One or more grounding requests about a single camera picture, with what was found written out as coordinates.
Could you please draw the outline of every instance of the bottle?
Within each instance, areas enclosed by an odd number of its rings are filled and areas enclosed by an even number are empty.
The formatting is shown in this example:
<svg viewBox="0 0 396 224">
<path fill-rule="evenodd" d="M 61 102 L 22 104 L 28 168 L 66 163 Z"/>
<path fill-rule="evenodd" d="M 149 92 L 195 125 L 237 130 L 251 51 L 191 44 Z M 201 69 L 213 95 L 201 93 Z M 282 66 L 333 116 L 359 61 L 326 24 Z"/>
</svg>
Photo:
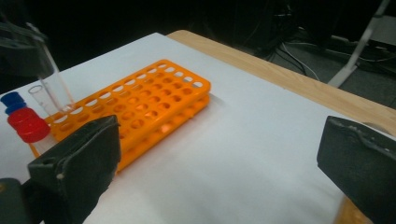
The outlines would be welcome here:
<svg viewBox="0 0 396 224">
<path fill-rule="evenodd" d="M 26 120 L 33 118 L 38 118 L 37 113 L 29 107 L 24 107 L 11 113 L 7 118 L 7 122 L 12 128 L 18 130 L 18 127 L 22 126 Z"/>
<path fill-rule="evenodd" d="M 23 142 L 33 145 L 39 155 L 58 142 L 50 132 L 50 126 L 42 118 L 30 118 L 17 127 L 17 133 Z"/>
<path fill-rule="evenodd" d="M 7 107 L 6 114 L 10 115 L 14 111 L 26 107 L 26 103 L 16 91 L 5 94 L 0 101 Z"/>
</svg>

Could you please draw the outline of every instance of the orange plastic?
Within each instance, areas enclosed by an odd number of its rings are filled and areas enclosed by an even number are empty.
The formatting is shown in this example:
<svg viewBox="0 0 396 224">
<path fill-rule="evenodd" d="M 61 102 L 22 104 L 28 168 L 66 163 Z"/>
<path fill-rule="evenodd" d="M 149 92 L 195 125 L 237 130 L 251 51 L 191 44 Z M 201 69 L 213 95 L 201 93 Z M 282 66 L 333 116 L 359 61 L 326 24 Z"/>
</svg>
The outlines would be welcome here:
<svg viewBox="0 0 396 224">
<path fill-rule="evenodd" d="M 90 120 L 116 115 L 120 171 L 203 109 L 209 91 L 207 80 L 161 60 L 77 102 L 69 114 L 46 121 L 61 141 Z"/>
</svg>

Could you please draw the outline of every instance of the white table surface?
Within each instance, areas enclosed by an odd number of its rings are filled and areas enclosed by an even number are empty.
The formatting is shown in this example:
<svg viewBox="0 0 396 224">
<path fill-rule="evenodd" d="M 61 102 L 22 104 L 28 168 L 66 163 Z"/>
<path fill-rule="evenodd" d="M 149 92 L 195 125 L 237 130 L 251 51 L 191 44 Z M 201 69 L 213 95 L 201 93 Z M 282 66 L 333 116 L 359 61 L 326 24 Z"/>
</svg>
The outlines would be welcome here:
<svg viewBox="0 0 396 224">
<path fill-rule="evenodd" d="M 343 193 L 316 156 L 327 116 L 344 116 L 159 34 L 62 76 L 78 101 L 160 59 L 209 80 L 211 102 L 117 175 L 85 223 L 333 222 Z M 16 91 L 44 118 L 33 85 Z M 34 157 L 4 113 L 0 127 L 0 178 L 24 182 Z"/>
</svg>

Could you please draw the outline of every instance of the blue bottle cap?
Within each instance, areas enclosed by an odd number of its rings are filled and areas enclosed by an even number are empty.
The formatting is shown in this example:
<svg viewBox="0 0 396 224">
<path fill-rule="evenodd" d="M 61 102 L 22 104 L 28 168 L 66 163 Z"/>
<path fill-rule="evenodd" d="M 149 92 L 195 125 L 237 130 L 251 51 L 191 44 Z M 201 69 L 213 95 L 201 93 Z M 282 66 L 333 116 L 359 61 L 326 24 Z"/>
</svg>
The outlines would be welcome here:
<svg viewBox="0 0 396 224">
<path fill-rule="evenodd" d="M 25 102 L 13 104 L 6 109 L 6 114 L 10 115 L 10 114 L 12 114 L 12 112 L 19 110 L 21 108 L 24 108 L 24 107 L 26 107 Z"/>
<path fill-rule="evenodd" d="M 0 99 L 0 101 L 3 102 L 6 107 L 10 107 L 16 103 L 24 103 L 24 100 L 21 98 L 20 94 L 16 91 L 7 93 Z"/>
</svg>

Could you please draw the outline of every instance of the glass test tube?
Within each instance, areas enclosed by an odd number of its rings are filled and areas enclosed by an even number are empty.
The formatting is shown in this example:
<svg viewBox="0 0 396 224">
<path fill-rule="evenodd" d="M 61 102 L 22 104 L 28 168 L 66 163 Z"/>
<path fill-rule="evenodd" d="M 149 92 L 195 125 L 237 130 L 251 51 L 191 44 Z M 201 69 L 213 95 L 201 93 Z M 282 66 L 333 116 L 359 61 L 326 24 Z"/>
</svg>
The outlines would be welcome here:
<svg viewBox="0 0 396 224">
<path fill-rule="evenodd" d="M 43 106 L 49 116 L 57 112 L 65 114 L 74 109 L 75 103 L 60 77 L 58 66 L 52 59 L 44 40 L 35 36 L 34 41 L 40 61 L 40 71 L 37 72 L 37 77 L 41 82 L 41 88 L 34 86 L 29 92 Z"/>
</svg>

